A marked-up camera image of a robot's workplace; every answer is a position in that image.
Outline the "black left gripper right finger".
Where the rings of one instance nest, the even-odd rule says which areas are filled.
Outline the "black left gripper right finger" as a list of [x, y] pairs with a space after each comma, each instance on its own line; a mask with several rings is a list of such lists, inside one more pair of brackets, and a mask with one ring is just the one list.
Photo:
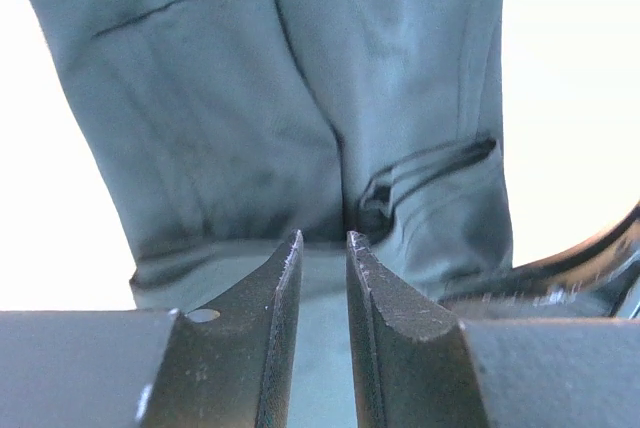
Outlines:
[[639, 324], [462, 319], [347, 238], [361, 427], [635, 427]]

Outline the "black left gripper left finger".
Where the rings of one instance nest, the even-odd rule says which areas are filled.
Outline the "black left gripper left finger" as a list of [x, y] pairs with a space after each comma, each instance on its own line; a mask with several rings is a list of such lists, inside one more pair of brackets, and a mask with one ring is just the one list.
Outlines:
[[5, 427], [283, 427], [303, 237], [190, 312], [5, 311]]

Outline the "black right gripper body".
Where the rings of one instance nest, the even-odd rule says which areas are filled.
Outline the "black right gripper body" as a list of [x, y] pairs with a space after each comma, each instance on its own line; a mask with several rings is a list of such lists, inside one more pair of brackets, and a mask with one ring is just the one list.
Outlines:
[[639, 207], [570, 249], [477, 277], [440, 304], [464, 318], [637, 318]]

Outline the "black t shirt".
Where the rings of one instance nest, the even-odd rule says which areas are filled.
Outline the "black t shirt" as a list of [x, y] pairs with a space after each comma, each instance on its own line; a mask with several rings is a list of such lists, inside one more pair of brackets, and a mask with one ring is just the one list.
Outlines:
[[511, 265], [503, 0], [29, 0], [135, 260], [188, 311], [304, 237], [292, 427], [352, 427], [345, 244], [432, 298]]

